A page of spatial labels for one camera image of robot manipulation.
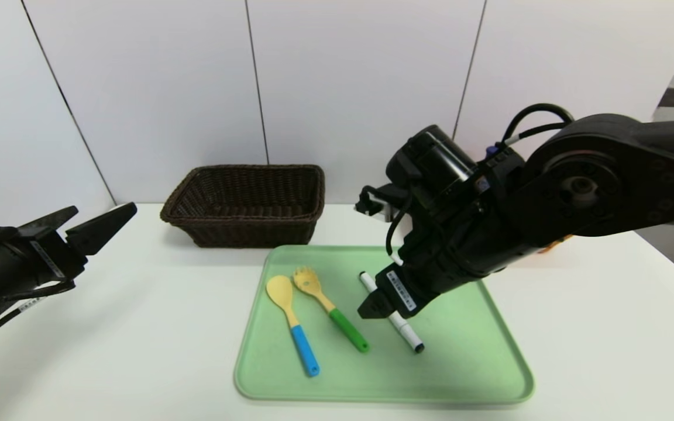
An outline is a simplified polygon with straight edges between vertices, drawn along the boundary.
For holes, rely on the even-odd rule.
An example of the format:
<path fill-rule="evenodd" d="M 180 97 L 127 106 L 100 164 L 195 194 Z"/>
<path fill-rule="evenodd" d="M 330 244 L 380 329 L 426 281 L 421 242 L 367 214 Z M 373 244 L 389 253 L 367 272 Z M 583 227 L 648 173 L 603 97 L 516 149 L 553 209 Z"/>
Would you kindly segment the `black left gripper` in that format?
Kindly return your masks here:
<path fill-rule="evenodd" d="M 85 256 L 97 255 L 137 211 L 135 203 L 125 203 L 68 229 L 66 242 L 56 231 L 78 214 L 75 206 L 41 216 L 18 229 L 0 227 L 0 304 L 73 289 L 75 277 L 85 269 Z"/>

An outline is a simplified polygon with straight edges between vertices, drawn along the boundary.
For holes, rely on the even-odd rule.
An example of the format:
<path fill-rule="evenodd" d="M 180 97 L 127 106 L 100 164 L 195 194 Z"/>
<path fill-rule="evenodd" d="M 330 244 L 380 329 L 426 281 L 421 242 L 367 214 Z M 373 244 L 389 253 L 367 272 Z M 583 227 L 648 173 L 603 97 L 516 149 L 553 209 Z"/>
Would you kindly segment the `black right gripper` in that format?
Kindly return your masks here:
<path fill-rule="evenodd" d="M 380 272 L 377 286 L 381 291 L 367 294 L 357 309 L 359 316 L 388 318 L 394 308 L 411 318 L 442 294 L 476 282 L 483 274 L 475 256 L 482 237 L 478 230 L 463 230 L 452 237 L 412 230 L 399 250 L 402 264 L 393 262 Z"/>

